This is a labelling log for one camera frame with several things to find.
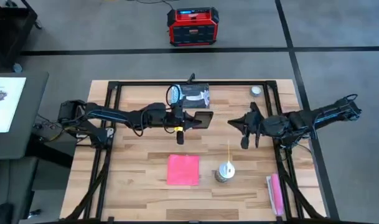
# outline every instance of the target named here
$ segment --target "black cable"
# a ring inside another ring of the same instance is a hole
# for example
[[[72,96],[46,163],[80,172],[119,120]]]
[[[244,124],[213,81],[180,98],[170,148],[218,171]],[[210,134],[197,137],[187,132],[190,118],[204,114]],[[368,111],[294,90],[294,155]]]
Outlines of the black cable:
[[[81,142],[81,141],[84,141],[84,140],[85,140],[86,138],[88,138],[88,137],[90,137],[90,136],[87,134],[84,138],[78,140],[76,143],[79,143],[79,142]]]
[[[310,150],[308,147],[303,146],[302,144],[298,144],[297,146],[301,146],[301,147],[303,147],[304,149],[307,149],[309,152],[311,152],[311,150]]]
[[[279,149],[279,154],[281,155],[280,157],[282,157],[282,154],[281,154],[281,150],[284,149],[284,147],[281,146],[281,148]],[[286,159],[288,159],[288,157],[286,156],[284,159],[281,159],[279,162],[283,162],[285,161]]]
[[[42,118],[42,119],[44,119],[44,120],[46,120],[46,121],[48,121],[49,123],[55,125],[56,127],[58,127],[58,128],[62,128],[62,129],[63,129],[63,127],[59,126],[58,123],[53,122],[53,121],[50,121],[49,119],[47,119],[47,118],[41,116],[40,114],[37,114],[37,116],[40,117],[40,118]]]
[[[135,127],[134,127],[134,124],[132,122],[129,121],[130,125],[131,125],[131,129],[134,131],[135,135],[137,135],[138,137],[141,137],[142,135],[144,135],[144,123],[143,123],[143,118],[144,118],[144,113],[145,111],[147,111],[147,109],[143,110],[142,113],[141,113],[141,134],[138,134],[137,131],[135,131]]]
[[[318,139],[318,134],[316,133],[315,124],[316,124],[316,121],[318,120],[318,118],[319,118],[320,115],[322,115],[322,113],[319,113],[319,114],[315,117],[314,122],[312,122],[312,133],[313,133],[313,135],[314,135],[314,139]]]
[[[82,115],[80,115],[80,116],[78,116],[77,118],[75,118],[75,119],[71,119],[71,120],[68,120],[68,121],[64,121],[64,123],[67,123],[67,122],[69,122],[69,123],[71,123],[71,122],[74,122],[74,121],[78,121],[79,119],[82,119],[83,117],[85,117],[85,116],[88,116],[90,113],[92,113],[92,112],[95,112],[95,111],[102,111],[102,110],[91,110],[91,111],[89,111],[87,114],[82,114]]]
[[[166,119],[164,118],[164,119],[163,119],[163,128],[164,128],[164,130],[165,130],[167,133],[169,133],[169,134],[173,134],[175,131],[174,131],[174,130],[173,130],[173,131],[168,131],[167,128],[166,128],[165,122],[166,122]]]
[[[43,126],[47,126],[48,128],[50,128],[51,130],[54,130],[56,127],[56,125],[54,125],[53,123],[49,123],[48,121],[42,121],[41,122],[41,125]]]
[[[6,202],[9,201],[9,188],[11,187],[11,160],[8,159],[8,185],[7,185],[7,199]]]
[[[168,4],[169,6],[170,6],[170,8],[172,9],[172,10],[174,10],[174,8],[171,6],[171,4],[170,3],[168,3],[168,1],[169,2],[172,2],[172,1],[179,1],[179,0],[160,0],[160,1],[156,1],[156,2],[143,2],[143,1],[140,1],[140,0],[135,0],[136,2],[139,2],[139,3],[142,3],[142,4],[157,4],[157,3],[166,3],[166,4]]]
[[[280,145],[282,149],[284,148],[293,148],[294,146],[297,146],[299,144],[299,141],[303,138],[303,136],[299,135],[296,140],[293,141],[293,143],[290,146],[284,146]]]
[[[167,105],[170,106],[170,108],[171,108],[171,104],[169,103],[169,92],[170,92],[170,89],[171,89],[173,86],[176,87],[177,90],[178,90],[178,98],[177,98],[177,102],[178,102],[178,101],[180,100],[180,98],[181,98],[181,91],[179,90],[179,86],[178,86],[178,85],[171,85],[171,86],[169,86],[169,87],[167,88],[167,91],[166,91],[166,103],[167,103]]]

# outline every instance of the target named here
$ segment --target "black bracket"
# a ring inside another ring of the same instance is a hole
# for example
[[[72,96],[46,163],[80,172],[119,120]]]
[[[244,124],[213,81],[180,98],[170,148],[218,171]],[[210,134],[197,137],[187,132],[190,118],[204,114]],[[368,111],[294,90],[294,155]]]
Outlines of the black bracket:
[[[108,83],[108,90],[115,89],[119,85],[118,81],[110,81]]]
[[[273,90],[278,89],[278,84],[276,83],[275,80],[266,80],[265,82],[269,87],[271,87],[271,89],[273,89]]]
[[[187,80],[187,84],[193,84],[195,78],[196,78],[196,77],[195,77],[195,74],[192,73],[192,74],[190,75],[189,79]]]

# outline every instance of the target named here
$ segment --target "pink paper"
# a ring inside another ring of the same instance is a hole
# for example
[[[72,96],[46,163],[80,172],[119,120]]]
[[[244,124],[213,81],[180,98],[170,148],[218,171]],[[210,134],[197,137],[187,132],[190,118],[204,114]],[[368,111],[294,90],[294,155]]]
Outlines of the pink paper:
[[[199,156],[170,155],[168,185],[199,185]]]

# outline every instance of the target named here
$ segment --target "display screen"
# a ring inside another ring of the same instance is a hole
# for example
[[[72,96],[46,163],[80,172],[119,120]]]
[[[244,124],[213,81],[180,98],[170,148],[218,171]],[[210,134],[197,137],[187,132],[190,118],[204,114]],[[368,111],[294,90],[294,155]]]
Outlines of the display screen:
[[[194,126],[192,129],[207,129],[213,118],[213,111],[196,111],[195,119],[201,121],[201,124]]]
[[[191,14],[192,11],[180,11],[179,13],[180,13],[180,14]]]

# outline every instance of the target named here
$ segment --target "wooden tabletop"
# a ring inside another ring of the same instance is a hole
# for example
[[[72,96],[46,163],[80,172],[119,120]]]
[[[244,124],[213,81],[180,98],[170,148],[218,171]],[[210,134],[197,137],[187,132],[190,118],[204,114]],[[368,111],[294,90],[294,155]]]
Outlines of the wooden tabletop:
[[[276,81],[283,111],[299,110],[292,80]],[[104,105],[107,86],[108,80],[93,81],[88,101]],[[124,86],[119,109],[139,110],[153,102],[164,102],[166,90],[167,86]],[[267,116],[264,96],[253,98],[249,90],[250,86],[210,86],[213,120],[208,129],[186,131],[182,146],[176,144],[175,134],[162,128],[146,129],[139,138],[118,124],[102,219],[114,216],[116,221],[275,220],[266,185],[266,176],[277,172],[272,139],[261,137],[259,148],[255,149],[252,136],[249,149],[241,149],[240,132],[227,123],[248,112],[252,101]],[[195,110],[187,111],[193,115]],[[222,184],[215,180],[213,172],[227,160],[228,140],[236,173]],[[301,144],[308,147],[307,141]],[[66,217],[87,192],[94,154],[92,148],[77,147],[61,217]],[[170,154],[200,156],[198,186],[166,184]],[[298,146],[292,157],[301,192],[325,215],[311,153]],[[97,198],[95,194],[92,217]],[[290,198],[292,214],[296,216],[291,192]]]

